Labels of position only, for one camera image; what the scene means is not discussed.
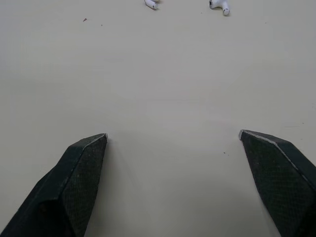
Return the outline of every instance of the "textured rubber pad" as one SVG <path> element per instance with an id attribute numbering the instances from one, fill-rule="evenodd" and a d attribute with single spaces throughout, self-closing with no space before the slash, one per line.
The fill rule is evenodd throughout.
<path id="1" fill-rule="evenodd" d="M 38 181 L 0 237 L 83 237 L 98 192 L 107 135 L 82 139 Z"/>
<path id="2" fill-rule="evenodd" d="M 316 167 L 290 142 L 240 131 L 263 204 L 282 237 L 316 236 Z"/>

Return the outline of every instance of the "white earbud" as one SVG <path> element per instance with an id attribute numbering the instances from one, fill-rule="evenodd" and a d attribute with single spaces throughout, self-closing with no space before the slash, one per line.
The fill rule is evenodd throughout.
<path id="1" fill-rule="evenodd" d="M 156 10 L 157 9 L 157 4 L 155 3 L 156 1 L 159 1 L 159 0 L 154 0 L 154 1 L 152 1 L 152 0 L 144 0 L 145 1 L 145 4 L 148 6 L 148 7 L 150 7 L 150 8 L 152 8 L 153 10 Z"/>
<path id="2" fill-rule="evenodd" d="M 229 6 L 227 0 L 209 0 L 209 7 L 216 8 L 220 7 L 223 10 L 223 14 L 227 16 L 229 14 Z"/>

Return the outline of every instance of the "beige surface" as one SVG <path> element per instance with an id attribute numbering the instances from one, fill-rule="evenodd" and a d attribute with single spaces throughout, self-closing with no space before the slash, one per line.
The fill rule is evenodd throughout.
<path id="1" fill-rule="evenodd" d="M 229 3 L 1 1 L 0 229 L 70 144 L 107 132 L 87 237 L 271 236 L 237 136 L 315 162 L 316 2 Z"/>

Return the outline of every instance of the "white tabletop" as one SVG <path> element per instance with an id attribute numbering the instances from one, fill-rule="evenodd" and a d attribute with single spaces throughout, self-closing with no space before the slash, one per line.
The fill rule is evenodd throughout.
<path id="1" fill-rule="evenodd" d="M 316 1 L 298 3 L 1 1 L 0 230 L 69 145 L 106 132 L 86 237 L 272 236 L 238 132 L 316 161 Z"/>

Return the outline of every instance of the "wireless earbud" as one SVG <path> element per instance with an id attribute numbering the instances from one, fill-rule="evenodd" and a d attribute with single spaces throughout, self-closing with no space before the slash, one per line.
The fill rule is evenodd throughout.
<path id="1" fill-rule="evenodd" d="M 210 8 L 220 7 L 223 10 L 223 14 L 227 16 L 229 14 L 229 6 L 227 0 L 210 0 L 209 1 Z"/>
<path id="2" fill-rule="evenodd" d="M 158 2 L 159 0 L 144 0 L 145 4 L 152 8 L 153 10 L 156 10 L 158 8 L 156 2 Z"/>

